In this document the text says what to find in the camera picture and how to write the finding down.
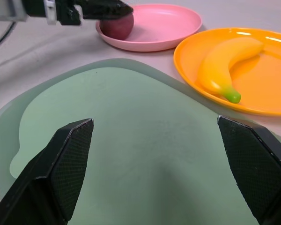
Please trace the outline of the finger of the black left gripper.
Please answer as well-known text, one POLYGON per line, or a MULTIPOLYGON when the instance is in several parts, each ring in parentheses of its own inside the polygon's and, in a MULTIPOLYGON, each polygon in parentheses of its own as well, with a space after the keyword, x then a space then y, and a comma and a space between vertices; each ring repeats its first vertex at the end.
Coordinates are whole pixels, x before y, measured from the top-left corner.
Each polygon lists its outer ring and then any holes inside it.
POLYGON ((74 0, 75 5, 79 6, 124 6, 120 0, 74 0))
POLYGON ((126 3, 84 3, 82 15, 86 20, 116 20, 133 12, 126 3))

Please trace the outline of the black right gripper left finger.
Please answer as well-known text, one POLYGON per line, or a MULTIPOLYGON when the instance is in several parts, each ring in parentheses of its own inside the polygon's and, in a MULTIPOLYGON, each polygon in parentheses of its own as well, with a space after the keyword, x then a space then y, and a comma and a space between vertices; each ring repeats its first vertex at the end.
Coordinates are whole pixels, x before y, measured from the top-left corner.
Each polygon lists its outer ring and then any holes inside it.
POLYGON ((59 128, 0 202, 0 225, 66 225, 85 179, 92 119, 59 128))

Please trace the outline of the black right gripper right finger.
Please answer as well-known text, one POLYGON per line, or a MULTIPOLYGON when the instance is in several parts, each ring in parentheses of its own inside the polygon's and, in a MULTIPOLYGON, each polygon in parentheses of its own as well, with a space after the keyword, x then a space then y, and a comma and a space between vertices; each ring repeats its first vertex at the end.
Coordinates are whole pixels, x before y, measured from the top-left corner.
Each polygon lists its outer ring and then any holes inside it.
POLYGON ((264 126, 219 116, 237 186, 260 225, 281 225, 281 142, 264 126))

